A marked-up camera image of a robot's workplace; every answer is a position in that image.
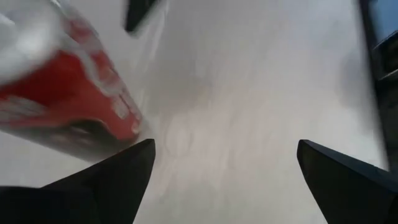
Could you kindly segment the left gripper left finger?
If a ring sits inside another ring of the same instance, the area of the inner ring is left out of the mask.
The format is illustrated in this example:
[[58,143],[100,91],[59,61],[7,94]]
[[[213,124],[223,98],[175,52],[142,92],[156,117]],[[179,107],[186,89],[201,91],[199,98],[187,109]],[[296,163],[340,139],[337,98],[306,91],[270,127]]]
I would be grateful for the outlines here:
[[154,162],[146,139],[43,187],[0,186],[0,224],[133,224]]

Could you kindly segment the red cola can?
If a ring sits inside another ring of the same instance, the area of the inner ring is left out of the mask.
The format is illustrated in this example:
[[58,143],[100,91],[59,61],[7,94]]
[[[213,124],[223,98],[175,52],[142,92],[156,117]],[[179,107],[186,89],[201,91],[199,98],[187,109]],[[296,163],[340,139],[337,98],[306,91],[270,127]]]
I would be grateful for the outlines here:
[[97,32],[66,0],[0,0],[0,131],[98,161],[141,115]]

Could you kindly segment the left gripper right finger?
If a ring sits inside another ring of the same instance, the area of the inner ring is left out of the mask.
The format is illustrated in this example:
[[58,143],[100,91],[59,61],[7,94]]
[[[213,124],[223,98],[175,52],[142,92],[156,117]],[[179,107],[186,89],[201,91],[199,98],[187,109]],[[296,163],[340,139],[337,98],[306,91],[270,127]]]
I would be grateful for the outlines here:
[[398,178],[390,172],[306,139],[297,160],[328,224],[398,224]]

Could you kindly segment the computer monitor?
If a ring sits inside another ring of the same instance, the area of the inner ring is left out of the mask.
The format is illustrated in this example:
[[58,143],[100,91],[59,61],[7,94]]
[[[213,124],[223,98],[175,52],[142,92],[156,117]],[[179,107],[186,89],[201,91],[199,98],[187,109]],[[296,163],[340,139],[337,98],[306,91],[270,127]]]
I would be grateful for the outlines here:
[[369,6],[378,42],[398,31],[398,0],[371,0]]

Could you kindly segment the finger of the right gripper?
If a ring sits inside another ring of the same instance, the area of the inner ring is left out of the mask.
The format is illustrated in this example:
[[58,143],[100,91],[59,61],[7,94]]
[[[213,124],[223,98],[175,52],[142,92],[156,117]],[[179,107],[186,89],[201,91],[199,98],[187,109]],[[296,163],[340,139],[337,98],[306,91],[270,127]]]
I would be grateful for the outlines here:
[[125,0],[124,30],[135,33],[159,0]]

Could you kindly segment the black aluminium table frame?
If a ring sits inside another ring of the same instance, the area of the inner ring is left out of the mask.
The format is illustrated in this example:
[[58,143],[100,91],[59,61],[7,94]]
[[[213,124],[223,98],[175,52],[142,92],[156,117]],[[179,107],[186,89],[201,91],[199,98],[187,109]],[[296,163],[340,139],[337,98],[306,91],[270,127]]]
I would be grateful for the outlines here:
[[371,0],[358,0],[389,170],[398,175],[398,31],[378,42]]

